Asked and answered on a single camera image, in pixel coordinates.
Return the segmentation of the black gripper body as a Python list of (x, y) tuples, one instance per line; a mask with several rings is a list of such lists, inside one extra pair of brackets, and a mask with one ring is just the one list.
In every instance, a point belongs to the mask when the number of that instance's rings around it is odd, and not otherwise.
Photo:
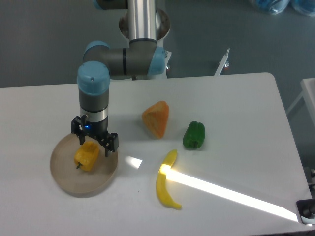
[(108, 109), (99, 112), (89, 112), (84, 109), (80, 110), (81, 129), (86, 136), (102, 143), (108, 133)]

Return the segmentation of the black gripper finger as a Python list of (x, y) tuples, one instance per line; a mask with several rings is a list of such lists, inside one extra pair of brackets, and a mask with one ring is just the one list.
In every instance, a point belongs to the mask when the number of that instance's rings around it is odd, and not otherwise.
[(71, 122), (71, 133), (75, 134), (77, 138), (79, 139), (79, 144), (83, 145), (85, 142), (85, 132), (81, 127), (81, 118), (79, 116), (76, 116), (72, 122)]
[(117, 133), (107, 133), (102, 139), (102, 146), (105, 149), (105, 156), (109, 157), (111, 153), (115, 153), (119, 147), (119, 136)]

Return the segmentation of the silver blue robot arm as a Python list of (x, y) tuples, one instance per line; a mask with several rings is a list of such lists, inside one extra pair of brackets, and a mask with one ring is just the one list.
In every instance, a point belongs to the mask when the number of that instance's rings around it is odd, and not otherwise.
[(111, 49), (103, 41), (87, 45), (77, 72), (80, 115), (72, 120), (71, 133), (81, 145), (86, 136), (96, 140), (109, 156), (119, 147), (118, 134), (108, 132), (111, 77), (160, 75), (166, 52), (157, 45), (154, 0), (95, 0), (93, 4), (102, 10), (127, 10), (129, 47)]

